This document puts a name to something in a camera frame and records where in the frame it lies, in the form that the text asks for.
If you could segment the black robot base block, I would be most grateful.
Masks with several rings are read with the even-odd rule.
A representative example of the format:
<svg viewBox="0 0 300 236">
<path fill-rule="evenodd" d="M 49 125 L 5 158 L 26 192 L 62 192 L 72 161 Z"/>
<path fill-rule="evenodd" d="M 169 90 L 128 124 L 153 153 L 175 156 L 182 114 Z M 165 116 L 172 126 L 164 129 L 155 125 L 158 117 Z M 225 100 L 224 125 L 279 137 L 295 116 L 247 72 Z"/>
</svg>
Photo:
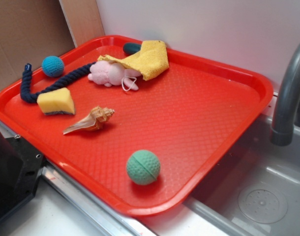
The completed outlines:
<svg viewBox="0 0 300 236">
<path fill-rule="evenodd" d="M 0 223 L 35 197 L 44 162 L 26 139 L 0 132 Z"/>
</svg>

